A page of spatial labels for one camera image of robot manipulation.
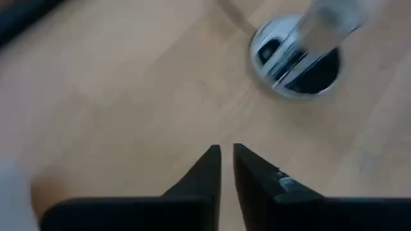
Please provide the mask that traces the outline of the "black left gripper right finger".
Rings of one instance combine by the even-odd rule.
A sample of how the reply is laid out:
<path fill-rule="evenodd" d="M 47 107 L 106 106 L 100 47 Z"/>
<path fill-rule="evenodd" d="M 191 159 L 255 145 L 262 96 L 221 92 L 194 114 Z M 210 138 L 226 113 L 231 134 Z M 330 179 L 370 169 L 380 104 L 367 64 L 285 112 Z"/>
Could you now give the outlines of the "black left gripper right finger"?
<path fill-rule="evenodd" d="M 327 197 L 240 143 L 233 161 L 247 231 L 411 231 L 411 198 Z"/>

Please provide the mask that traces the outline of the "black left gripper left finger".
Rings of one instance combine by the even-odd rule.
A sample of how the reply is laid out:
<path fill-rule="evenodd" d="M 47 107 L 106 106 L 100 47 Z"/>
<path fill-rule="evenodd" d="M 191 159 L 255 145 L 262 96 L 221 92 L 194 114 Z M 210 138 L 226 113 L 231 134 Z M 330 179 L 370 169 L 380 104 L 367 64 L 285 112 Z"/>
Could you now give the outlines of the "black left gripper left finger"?
<path fill-rule="evenodd" d="M 217 231 L 221 162 L 214 144 L 160 196 L 61 201 L 43 214 L 40 231 Z"/>

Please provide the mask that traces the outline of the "chrome lamp socket base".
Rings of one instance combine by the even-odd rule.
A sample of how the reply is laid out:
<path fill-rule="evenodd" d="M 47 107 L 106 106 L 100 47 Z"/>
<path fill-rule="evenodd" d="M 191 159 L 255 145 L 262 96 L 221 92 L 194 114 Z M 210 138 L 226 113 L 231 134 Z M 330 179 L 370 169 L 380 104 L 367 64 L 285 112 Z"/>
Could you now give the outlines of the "chrome lamp socket base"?
<path fill-rule="evenodd" d="M 314 98 L 338 81 L 344 63 L 341 45 L 354 31 L 327 26 L 311 3 L 304 13 L 276 17 L 259 27 L 250 41 L 250 62 L 277 94 Z"/>

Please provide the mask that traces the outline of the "white reflector lightbulb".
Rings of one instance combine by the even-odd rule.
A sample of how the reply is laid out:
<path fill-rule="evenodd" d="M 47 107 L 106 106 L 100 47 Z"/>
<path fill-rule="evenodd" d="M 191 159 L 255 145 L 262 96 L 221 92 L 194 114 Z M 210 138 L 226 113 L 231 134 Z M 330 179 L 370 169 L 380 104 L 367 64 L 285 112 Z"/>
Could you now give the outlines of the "white reflector lightbulb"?
<path fill-rule="evenodd" d="M 327 26 L 354 31 L 386 5 L 387 0 L 313 0 L 312 10 Z"/>

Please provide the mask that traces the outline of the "black aluminium table frame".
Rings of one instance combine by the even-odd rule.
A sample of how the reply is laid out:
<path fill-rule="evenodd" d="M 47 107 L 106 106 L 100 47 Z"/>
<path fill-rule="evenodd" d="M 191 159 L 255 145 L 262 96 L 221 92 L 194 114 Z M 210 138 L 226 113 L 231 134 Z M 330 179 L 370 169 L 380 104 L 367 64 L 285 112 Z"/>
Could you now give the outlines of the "black aluminium table frame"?
<path fill-rule="evenodd" d="M 66 0 L 0 1 L 0 48 Z"/>

